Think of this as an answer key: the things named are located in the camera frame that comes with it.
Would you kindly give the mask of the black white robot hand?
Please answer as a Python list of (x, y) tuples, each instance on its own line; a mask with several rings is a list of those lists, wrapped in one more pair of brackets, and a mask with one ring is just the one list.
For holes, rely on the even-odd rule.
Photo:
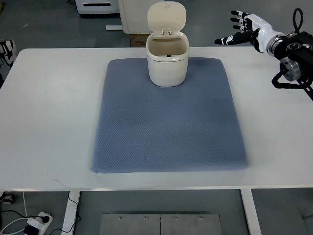
[(259, 53), (269, 50), (269, 45), (277, 40), (285, 39), (286, 35), (282, 32), (273, 30), (272, 26), (255, 14), (243, 11), (232, 10), (233, 15), (230, 20), (236, 25), (233, 26), (238, 32), (234, 35), (216, 39), (217, 45), (239, 45), (251, 43)]

